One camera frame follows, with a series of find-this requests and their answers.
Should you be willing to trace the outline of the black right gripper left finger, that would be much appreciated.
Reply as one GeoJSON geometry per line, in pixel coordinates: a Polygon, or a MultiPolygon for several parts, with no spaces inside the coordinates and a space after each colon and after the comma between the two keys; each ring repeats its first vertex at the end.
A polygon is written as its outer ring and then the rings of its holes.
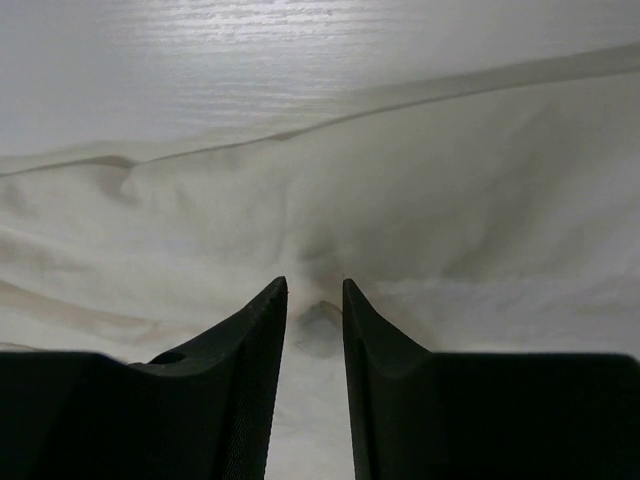
{"type": "Polygon", "coordinates": [[[273,280],[147,363],[94,352],[1,356],[5,479],[261,479],[287,315],[273,280]]]}

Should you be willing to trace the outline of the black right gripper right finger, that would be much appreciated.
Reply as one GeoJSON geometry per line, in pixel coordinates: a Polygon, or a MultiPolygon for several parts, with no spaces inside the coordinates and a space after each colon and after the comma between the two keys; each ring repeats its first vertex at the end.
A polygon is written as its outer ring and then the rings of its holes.
{"type": "Polygon", "coordinates": [[[639,364],[620,354],[435,353],[342,286],[359,479],[635,479],[639,364]]]}

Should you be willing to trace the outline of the cream white t shirt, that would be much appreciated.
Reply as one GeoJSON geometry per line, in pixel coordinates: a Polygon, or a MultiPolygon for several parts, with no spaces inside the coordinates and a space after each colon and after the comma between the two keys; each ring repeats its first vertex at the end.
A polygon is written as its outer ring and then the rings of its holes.
{"type": "Polygon", "coordinates": [[[353,96],[228,146],[1,167],[1,356],[147,363],[280,277],[261,479],[359,479],[346,280],[435,353],[639,364],[638,46],[353,96]]]}

